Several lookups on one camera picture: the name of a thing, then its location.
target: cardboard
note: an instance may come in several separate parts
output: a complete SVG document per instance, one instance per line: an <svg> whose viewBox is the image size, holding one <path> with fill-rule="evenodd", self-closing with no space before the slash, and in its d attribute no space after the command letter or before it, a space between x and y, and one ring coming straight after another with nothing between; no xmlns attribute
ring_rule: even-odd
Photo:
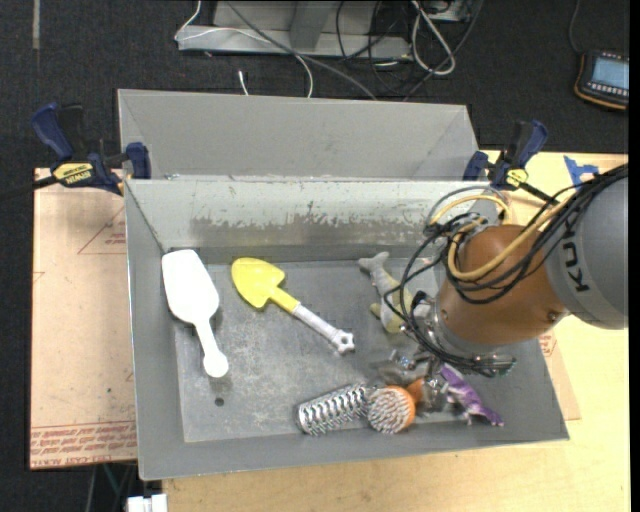
<svg viewBox="0 0 640 512"><path fill-rule="evenodd" d="M34 194L32 469L135 460L123 198Z"/></svg>

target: clamp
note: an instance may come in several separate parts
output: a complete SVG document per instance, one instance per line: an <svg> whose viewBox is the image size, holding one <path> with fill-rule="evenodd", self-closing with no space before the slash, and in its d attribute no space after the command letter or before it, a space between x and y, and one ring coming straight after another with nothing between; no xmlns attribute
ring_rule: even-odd
<svg viewBox="0 0 640 512"><path fill-rule="evenodd" d="M462 176L463 181L475 181L488 170L491 186L497 190L516 190L521 188L539 199L557 204L557 200L540 189L527 183L529 175L525 166L544 146L547 140L547 129L539 121L518 121L514 127L511 141L500 152L495 163L482 151L476 151L469 160Z"/></svg>
<svg viewBox="0 0 640 512"><path fill-rule="evenodd" d="M82 135L82 119L81 105L59 109L55 102L40 108L32 116L31 126L36 135L57 156L50 167L51 176L34 182L33 188L60 183L69 188L94 187L122 195L122 179L111 169L125 161L133 166L131 177L151 177L148 151L142 143L131 143L124 153L105 157L104 151L89 149L90 144Z"/></svg>

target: yellow cable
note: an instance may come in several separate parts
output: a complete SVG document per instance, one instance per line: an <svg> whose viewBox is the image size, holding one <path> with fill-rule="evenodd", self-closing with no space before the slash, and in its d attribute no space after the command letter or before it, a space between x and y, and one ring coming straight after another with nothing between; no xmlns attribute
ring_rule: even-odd
<svg viewBox="0 0 640 512"><path fill-rule="evenodd" d="M454 207L458 206L459 204L466 203L468 201L475 201L475 200L485 200L485 201L492 201L492 202L496 203L497 205L500 206L500 208L502 208L502 211L504 213L504 217L505 218L504 218L503 224L509 224L511 222L511 212L509 212L509 207L506 205L506 203L504 201L502 201L501 199L499 199L497 197L485 196L485 195L480 195L479 194L479 195L474 195L474 196L462 197L460 199L456 199L455 201L451 201L449 204L447 204L446 206L442 207L442 209L440 209L431 218L430 224L435 224L436 222L438 222L440 217L442 217L445 213L447 213L449 210L451 210L451 208L454 208Z"/></svg>
<svg viewBox="0 0 640 512"><path fill-rule="evenodd" d="M529 236L535 233L540 226L542 226L545 222L547 222L547 220L549 220L551 217L556 215L556 213L562 210L572 198L573 196L567 197L564 201L562 201L558 205L551 208L546 214L542 214L538 218L538 220L536 220L536 222L534 222L531 226L529 226L527 229L522 231L522 233L520 233L516 238L514 238L513 241L507 247L505 247L505 249L500 254L498 254L491 261L485 263L484 265L482 265L481 267L475 270L471 270L468 272L461 272L456 267L456 264L455 264L456 250L455 250L455 245L452 244L451 247L449 248L449 253L447 255L447 264L449 266L449 270L451 271L451 274L455 278L460 279L461 281L474 281L488 274L493 269L495 269L498 265L500 265L500 263L502 263L513 251L515 251L520 246L520 244L522 244L522 242L524 242ZM457 243L460 240L460 236L461 234L457 234L456 236L454 236L453 238L454 242Z"/></svg>

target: gray bin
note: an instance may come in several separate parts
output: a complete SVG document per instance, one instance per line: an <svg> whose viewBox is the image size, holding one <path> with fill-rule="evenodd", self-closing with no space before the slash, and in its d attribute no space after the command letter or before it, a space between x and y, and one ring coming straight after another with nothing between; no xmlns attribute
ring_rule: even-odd
<svg viewBox="0 0 640 512"><path fill-rule="evenodd" d="M402 272L429 209L463 185L476 148L464 107L144 91L119 100L123 145L145 143L153 165L153 179L125 189L143 479L567 437L536 340L512 350L519 363L507 377L469 378L504 427L448 411L396 436L360 421L311 437L294 422L297 404L375 377L393 349L417 348L371 315L379 297L357 259L387 250L388 270ZM219 380L167 306L160 260L180 248L199 252L221 296L212 324L230 372ZM338 356L277 306L245 303L229 270L242 256L281 266L283 287L353 332L356 351ZM435 294L436 276L413 286Z"/></svg>

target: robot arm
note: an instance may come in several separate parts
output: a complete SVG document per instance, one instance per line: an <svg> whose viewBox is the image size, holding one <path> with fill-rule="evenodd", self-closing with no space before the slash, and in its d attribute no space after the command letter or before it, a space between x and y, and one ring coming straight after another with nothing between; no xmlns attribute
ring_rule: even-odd
<svg viewBox="0 0 640 512"><path fill-rule="evenodd" d="M627 166L537 217L538 229L502 224L449 236L441 258L447 277L417 333L421 345L454 365L468 361L463 370L482 361L479 373L497 374L508 366L503 347L538 337L568 314L602 328L627 325ZM415 334L415 319L409 325Z"/></svg>

